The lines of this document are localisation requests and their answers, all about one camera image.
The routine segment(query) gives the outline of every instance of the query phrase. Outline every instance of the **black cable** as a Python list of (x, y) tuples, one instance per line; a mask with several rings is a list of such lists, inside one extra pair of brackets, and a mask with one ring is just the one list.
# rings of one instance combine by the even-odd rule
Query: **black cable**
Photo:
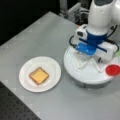
[(118, 25), (115, 26), (115, 28), (113, 29), (112, 33), (109, 34), (109, 35), (107, 36), (107, 38), (109, 38), (110, 36), (112, 36), (112, 35), (114, 34), (114, 32), (116, 31), (117, 27), (118, 27)]
[(69, 39), (69, 44), (70, 44), (73, 48), (76, 48), (77, 45), (72, 43), (73, 37), (74, 37), (74, 35), (70, 37), (70, 39)]
[(119, 51), (119, 46), (114, 42), (114, 41), (112, 41), (112, 40), (109, 40), (109, 39), (107, 39), (107, 40), (105, 40), (106, 42), (108, 42), (108, 43), (111, 43), (111, 44), (114, 44), (114, 45), (116, 45), (117, 46), (117, 51), (116, 52), (118, 52)]

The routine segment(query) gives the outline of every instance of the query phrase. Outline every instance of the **bread slice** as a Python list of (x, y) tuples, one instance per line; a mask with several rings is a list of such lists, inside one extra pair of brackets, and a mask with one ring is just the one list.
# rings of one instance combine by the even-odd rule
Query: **bread slice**
[(49, 75), (41, 67), (39, 67), (35, 71), (30, 73), (29, 77), (33, 80), (33, 82), (36, 85), (40, 85), (49, 77)]

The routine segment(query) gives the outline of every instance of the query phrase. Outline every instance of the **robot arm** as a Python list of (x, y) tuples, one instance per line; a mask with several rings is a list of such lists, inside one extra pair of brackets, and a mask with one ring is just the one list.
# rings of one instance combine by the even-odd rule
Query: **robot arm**
[(93, 0), (88, 25), (82, 25), (76, 30), (75, 49), (111, 61), (118, 49), (116, 45), (105, 42), (112, 21), (120, 24), (120, 0)]

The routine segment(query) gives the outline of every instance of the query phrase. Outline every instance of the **red object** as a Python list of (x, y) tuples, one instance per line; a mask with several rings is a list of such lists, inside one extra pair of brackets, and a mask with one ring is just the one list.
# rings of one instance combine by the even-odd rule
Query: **red object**
[(120, 74), (120, 67), (118, 65), (109, 65), (106, 68), (106, 73), (109, 76), (117, 76)]

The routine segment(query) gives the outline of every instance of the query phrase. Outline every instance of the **table surface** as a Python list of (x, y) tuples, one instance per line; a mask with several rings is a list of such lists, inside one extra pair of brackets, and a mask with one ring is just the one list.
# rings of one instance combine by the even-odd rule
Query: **table surface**
[[(120, 120), (120, 78), (98, 90), (77, 87), (63, 57), (77, 26), (49, 12), (0, 47), (0, 81), (42, 120)], [(19, 83), (19, 71), (37, 56), (54, 58), (61, 66), (60, 82), (51, 90), (32, 93)]]

